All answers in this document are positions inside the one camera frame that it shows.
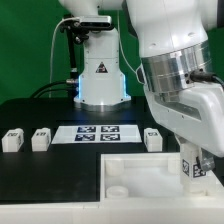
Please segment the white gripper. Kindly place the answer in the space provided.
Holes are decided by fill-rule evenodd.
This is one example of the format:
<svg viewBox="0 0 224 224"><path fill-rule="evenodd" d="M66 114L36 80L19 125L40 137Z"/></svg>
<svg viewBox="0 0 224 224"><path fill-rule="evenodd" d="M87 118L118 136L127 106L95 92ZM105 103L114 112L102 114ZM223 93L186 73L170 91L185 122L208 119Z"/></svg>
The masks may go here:
<svg viewBox="0 0 224 224"><path fill-rule="evenodd" d="M213 170L214 155L224 157L224 89L221 85L196 83L179 92L178 102L162 102L147 88L144 93L154 120L203 148L199 153L201 169Z"/></svg>

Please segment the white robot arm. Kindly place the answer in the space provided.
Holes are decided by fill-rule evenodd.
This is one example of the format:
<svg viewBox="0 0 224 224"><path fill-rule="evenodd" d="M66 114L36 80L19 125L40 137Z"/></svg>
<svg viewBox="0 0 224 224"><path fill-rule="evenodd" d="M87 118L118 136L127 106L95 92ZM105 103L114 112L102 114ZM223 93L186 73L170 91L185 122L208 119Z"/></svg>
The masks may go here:
<svg viewBox="0 0 224 224"><path fill-rule="evenodd" d="M139 43L139 77L154 120L172 131L183 162L208 171L224 157L224 82L212 72L207 32L223 0L59 0L84 44L84 70L74 102L111 109L125 98L118 30L101 10L122 10Z"/></svg>

